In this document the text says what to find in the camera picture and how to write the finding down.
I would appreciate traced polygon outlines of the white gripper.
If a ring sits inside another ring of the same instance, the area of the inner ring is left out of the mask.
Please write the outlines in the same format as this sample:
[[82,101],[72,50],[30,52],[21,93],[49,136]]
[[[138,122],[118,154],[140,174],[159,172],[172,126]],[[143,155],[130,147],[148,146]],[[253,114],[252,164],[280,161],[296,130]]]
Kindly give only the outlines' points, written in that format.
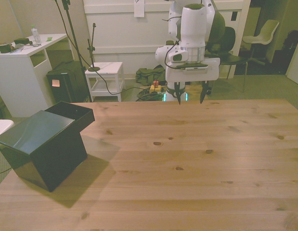
[[202,103],[209,90],[208,81],[217,80],[219,77],[220,58],[205,58],[201,63],[191,64],[191,67],[174,69],[179,65],[187,65],[187,63],[168,62],[168,66],[171,66],[171,68],[166,67],[166,81],[168,83],[174,82],[174,93],[178,103],[181,104],[181,96],[185,93],[184,82],[193,81],[202,81],[202,91],[200,94],[200,103]]

